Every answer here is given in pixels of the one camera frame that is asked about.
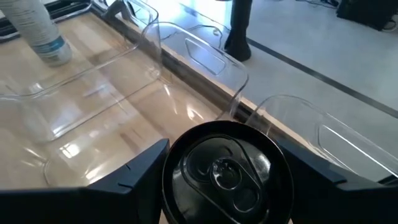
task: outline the light wood grain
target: light wood grain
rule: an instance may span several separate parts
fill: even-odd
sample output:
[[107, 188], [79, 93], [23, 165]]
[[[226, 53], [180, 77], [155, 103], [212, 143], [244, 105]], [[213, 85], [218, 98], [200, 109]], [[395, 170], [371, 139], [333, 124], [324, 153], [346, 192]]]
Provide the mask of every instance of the light wood grain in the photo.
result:
[[[50, 80], [50, 83], [54, 83], [55, 81], [51, 80], [65, 78], [75, 72], [91, 68], [103, 62], [105, 58], [120, 54], [129, 45], [129, 43], [126, 45], [120, 35], [90, 14], [66, 21], [60, 25], [60, 28], [65, 37], [73, 43], [74, 61], [71, 64], [60, 68], [47, 68], [40, 64], [40, 60], [35, 58], [22, 40], [15, 40], [9, 45], [0, 46], [1, 58], [6, 57], [3, 52], [10, 52], [13, 47], [19, 49], [19, 52], [27, 53], [23, 56], [12, 54], [10, 59], [0, 60], [1, 65], [8, 64], [5, 69], [7, 76], [37, 73], [44, 82]], [[101, 37], [88, 38], [93, 32], [101, 34]], [[183, 57], [179, 57], [171, 49], [166, 46], [164, 49], [177, 57], [180, 62], [189, 65]], [[54, 187], [87, 185], [136, 157], [159, 139], [170, 138], [171, 142], [174, 142], [189, 128], [214, 120], [221, 113], [216, 105], [198, 96], [198, 93], [188, 86], [180, 85], [178, 79], [174, 79], [173, 83], [161, 79], [153, 82], [151, 75], [130, 75], [131, 70], [145, 70], [146, 67], [142, 65], [145, 65], [143, 62], [146, 60], [148, 58], [142, 53], [125, 55], [116, 63], [94, 71], [76, 83], [73, 88], [62, 91], [59, 100], [46, 107], [44, 112], [50, 113], [55, 110], [61, 114], [65, 111], [65, 105], [69, 103], [70, 108], [78, 108], [83, 114], [94, 108], [95, 116], [73, 127], [71, 131], [54, 141], [32, 143], [16, 136], [15, 133], [1, 130], [2, 139], [13, 139], [4, 141], [1, 146], [3, 150], [0, 158], [3, 158], [3, 155], [11, 158], [5, 165], [12, 166], [0, 169], [1, 180], [14, 180], [6, 187], [48, 187], [47, 182]], [[172, 75], [166, 69], [162, 72], [166, 76]], [[29, 78], [22, 86], [29, 86], [32, 80], [34, 78]], [[92, 87], [93, 82], [100, 81], [106, 82], [106, 93], [101, 91], [89, 93], [90, 96], [97, 98], [82, 100], [81, 96], [87, 94], [85, 90], [96, 89]], [[215, 84], [225, 92], [233, 94], [222, 83]], [[110, 103], [106, 110], [97, 106], [97, 103], [118, 101], [124, 96], [128, 97], [116, 104]], [[255, 104], [248, 99], [243, 98], [242, 102], [255, 110]], [[298, 134], [269, 114], [263, 111], [261, 113], [265, 119], [272, 121], [286, 134], [308, 147], [306, 140], [300, 138]]]

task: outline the plastic water bottle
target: plastic water bottle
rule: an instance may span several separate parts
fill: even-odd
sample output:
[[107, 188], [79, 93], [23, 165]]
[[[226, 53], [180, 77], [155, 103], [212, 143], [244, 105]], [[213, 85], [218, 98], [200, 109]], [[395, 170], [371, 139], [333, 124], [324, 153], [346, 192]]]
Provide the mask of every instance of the plastic water bottle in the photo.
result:
[[43, 62], [55, 67], [70, 61], [70, 46], [40, 0], [0, 0], [0, 10]]

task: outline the floor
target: floor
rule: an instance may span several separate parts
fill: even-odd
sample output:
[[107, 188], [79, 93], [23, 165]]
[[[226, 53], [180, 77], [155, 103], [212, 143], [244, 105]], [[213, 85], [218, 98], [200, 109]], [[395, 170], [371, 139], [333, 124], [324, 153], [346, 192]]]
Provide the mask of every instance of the floor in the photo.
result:
[[[147, 2], [158, 10], [159, 21], [174, 22], [214, 47], [228, 36], [231, 2]], [[347, 138], [364, 136], [398, 157], [398, 32], [378, 32], [305, 2], [254, 0], [248, 39], [252, 58], [244, 62], [250, 75], [246, 98], [256, 104], [274, 95], [303, 98], [360, 134]], [[392, 158], [377, 146], [366, 147], [374, 157]], [[356, 156], [348, 160], [355, 162]], [[398, 168], [398, 160], [388, 160], [389, 167]]]

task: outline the transparent plastic bin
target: transparent plastic bin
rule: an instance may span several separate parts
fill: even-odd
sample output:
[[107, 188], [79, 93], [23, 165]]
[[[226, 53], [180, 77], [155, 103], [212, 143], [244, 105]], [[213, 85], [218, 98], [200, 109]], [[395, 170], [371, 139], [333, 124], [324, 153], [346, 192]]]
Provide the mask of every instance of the transparent plastic bin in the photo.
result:
[[257, 107], [246, 124], [276, 141], [282, 133], [314, 154], [369, 180], [398, 177], [397, 158], [301, 98], [272, 96]]
[[[163, 68], [160, 79], [119, 100], [50, 142], [30, 141], [4, 130], [4, 136], [15, 139], [6, 142], [7, 146], [1, 146], [8, 149], [10, 155], [6, 156], [12, 158], [7, 163], [10, 165], [8, 170], [15, 172], [5, 171], [9, 175], [0, 176], [0, 183], [7, 181], [4, 178], [13, 181], [12, 184], [2, 185], [0, 188], [88, 185], [116, 170], [162, 138], [169, 138], [173, 143], [195, 125], [215, 119], [231, 119], [239, 103], [241, 90], [248, 81], [243, 65], [173, 24], [151, 24], [142, 35], [152, 36], [164, 29], [173, 29], [173, 32], [184, 35], [184, 39], [193, 42], [195, 46], [206, 49], [203, 54], [207, 54], [208, 58], [219, 58], [225, 64], [224, 70], [214, 75], [207, 68], [192, 68], [192, 65], [197, 66], [192, 58], [179, 55], [173, 46], [164, 45], [164, 54], [168, 55], [171, 63], [166, 63], [167, 66], [190, 70], [186, 69], [176, 75]], [[112, 63], [120, 64], [109, 69], [109, 72], [128, 74], [126, 70], [119, 70], [125, 61], [116, 59], [108, 65]], [[190, 71], [201, 75], [195, 77], [195, 82], [212, 82], [228, 93], [228, 102], [216, 104], [211, 98], [204, 97], [187, 85], [192, 80]], [[225, 84], [222, 77], [231, 78], [235, 82], [229, 80]], [[30, 170], [28, 177], [24, 175], [25, 170]]]
[[2, 127], [33, 142], [53, 141], [160, 77], [159, 32], [139, 35], [157, 12], [139, 0], [123, 3], [150, 15], [143, 21], [127, 12], [128, 21], [119, 21], [136, 38], [107, 24], [119, 14], [90, 11], [63, 21], [58, 27], [73, 55], [61, 67], [46, 66], [22, 38], [0, 44]]

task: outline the black stand leg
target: black stand leg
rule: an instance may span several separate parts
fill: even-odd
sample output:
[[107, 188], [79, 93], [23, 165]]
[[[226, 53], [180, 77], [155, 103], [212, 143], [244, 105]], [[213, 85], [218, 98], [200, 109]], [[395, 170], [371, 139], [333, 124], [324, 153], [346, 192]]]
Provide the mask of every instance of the black stand leg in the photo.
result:
[[231, 13], [231, 33], [225, 42], [225, 51], [243, 62], [250, 58], [251, 51], [246, 41], [252, 0], [234, 0]]

